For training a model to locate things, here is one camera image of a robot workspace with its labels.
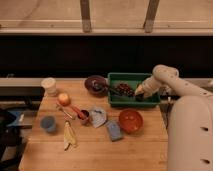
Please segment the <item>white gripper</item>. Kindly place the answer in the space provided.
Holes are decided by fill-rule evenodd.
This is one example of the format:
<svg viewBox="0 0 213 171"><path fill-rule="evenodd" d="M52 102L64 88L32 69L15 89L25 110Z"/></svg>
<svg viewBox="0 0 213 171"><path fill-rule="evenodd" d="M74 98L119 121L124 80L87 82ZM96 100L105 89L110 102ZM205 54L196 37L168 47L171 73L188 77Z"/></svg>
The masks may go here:
<svg viewBox="0 0 213 171"><path fill-rule="evenodd" d="M160 89L161 86L162 83L156 80L154 76L151 76L149 78L146 78L142 82L142 85L139 85L135 89L135 95L141 95L143 93L147 95L155 94Z"/></svg>

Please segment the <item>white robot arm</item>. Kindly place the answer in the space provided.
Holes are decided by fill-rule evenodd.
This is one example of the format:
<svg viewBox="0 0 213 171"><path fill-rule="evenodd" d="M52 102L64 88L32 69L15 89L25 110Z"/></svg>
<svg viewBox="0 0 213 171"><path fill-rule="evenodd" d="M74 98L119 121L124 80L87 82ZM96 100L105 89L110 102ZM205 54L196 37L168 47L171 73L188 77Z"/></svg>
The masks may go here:
<svg viewBox="0 0 213 171"><path fill-rule="evenodd" d="M163 85L180 96L169 118L167 171L213 171L213 93L180 78L174 67L156 65L135 94L148 98Z"/></svg>

